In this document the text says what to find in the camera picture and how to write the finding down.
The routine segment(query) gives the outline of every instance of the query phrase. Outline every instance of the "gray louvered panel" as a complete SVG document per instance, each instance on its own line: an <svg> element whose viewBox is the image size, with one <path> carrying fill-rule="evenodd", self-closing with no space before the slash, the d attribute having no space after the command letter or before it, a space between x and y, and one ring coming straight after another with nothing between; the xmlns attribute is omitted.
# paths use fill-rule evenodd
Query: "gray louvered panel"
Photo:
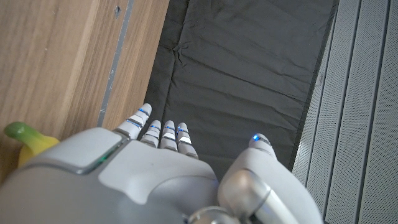
<svg viewBox="0 0 398 224"><path fill-rule="evenodd" d="M368 151L388 0L362 0L335 165L326 209L329 223L355 223Z"/></svg>
<svg viewBox="0 0 398 224"><path fill-rule="evenodd" d="M391 1L360 223L398 223L398 1Z"/></svg>
<svg viewBox="0 0 398 224"><path fill-rule="evenodd" d="M308 173L307 189L322 215L328 197L358 10L359 1L341 1L338 6Z"/></svg>
<svg viewBox="0 0 398 224"><path fill-rule="evenodd" d="M310 107L308 109L307 118L303 128L300 144L298 145L297 155L294 160L293 175L303 184L307 184L308 170L310 168L310 158L313 147L313 139L315 136L315 129L317 128L318 113L320 100L322 97L323 84L325 82L326 65L329 59L330 44L333 36L333 28L335 22L333 21L330 27L330 33L326 42L325 51L323 53L322 61L320 64L317 82L311 97Z"/></svg>

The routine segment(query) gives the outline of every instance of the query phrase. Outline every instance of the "green banana tip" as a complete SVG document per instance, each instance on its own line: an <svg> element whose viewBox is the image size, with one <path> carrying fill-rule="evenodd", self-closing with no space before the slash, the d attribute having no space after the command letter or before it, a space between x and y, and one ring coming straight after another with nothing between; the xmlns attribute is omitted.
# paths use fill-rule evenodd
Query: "green banana tip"
<svg viewBox="0 0 398 224"><path fill-rule="evenodd" d="M4 132L6 133L7 136L10 138L17 138L20 134L23 134L26 131L31 131L33 128L28 126L27 124L16 121L11 124L8 124L6 128L4 128Z"/></svg>

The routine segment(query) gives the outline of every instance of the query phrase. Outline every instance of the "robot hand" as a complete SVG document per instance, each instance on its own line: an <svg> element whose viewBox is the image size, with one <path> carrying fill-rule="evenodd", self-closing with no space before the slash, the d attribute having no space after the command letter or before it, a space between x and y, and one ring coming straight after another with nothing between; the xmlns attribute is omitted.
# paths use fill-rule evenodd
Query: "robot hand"
<svg viewBox="0 0 398 224"><path fill-rule="evenodd" d="M32 158L0 189L4 223L321 223L315 202L257 134L218 184L188 128L144 104L113 131L78 133Z"/></svg>
<svg viewBox="0 0 398 224"><path fill-rule="evenodd" d="M323 223L305 187L280 162L262 134L256 134L229 168L218 188L221 207L194 213L191 224Z"/></svg>

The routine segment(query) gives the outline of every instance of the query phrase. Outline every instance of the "wooden panel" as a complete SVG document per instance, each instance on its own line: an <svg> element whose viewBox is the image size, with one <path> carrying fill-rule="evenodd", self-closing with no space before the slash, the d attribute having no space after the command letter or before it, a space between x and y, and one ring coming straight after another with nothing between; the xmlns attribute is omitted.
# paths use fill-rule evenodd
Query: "wooden panel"
<svg viewBox="0 0 398 224"><path fill-rule="evenodd" d="M0 181L21 146L2 132L8 123L61 139L96 126L127 2L1 1Z"/></svg>
<svg viewBox="0 0 398 224"><path fill-rule="evenodd" d="M115 128L142 105L168 4L169 0L134 1L105 114L105 128Z"/></svg>

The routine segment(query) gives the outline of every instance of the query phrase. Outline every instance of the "padded mat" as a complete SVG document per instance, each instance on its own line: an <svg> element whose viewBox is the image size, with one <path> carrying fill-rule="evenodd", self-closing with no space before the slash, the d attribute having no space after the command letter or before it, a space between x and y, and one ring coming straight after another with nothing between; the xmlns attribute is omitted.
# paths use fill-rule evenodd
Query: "padded mat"
<svg viewBox="0 0 398 224"><path fill-rule="evenodd" d="M334 0L170 0L146 93L222 178L256 133L290 170Z"/></svg>

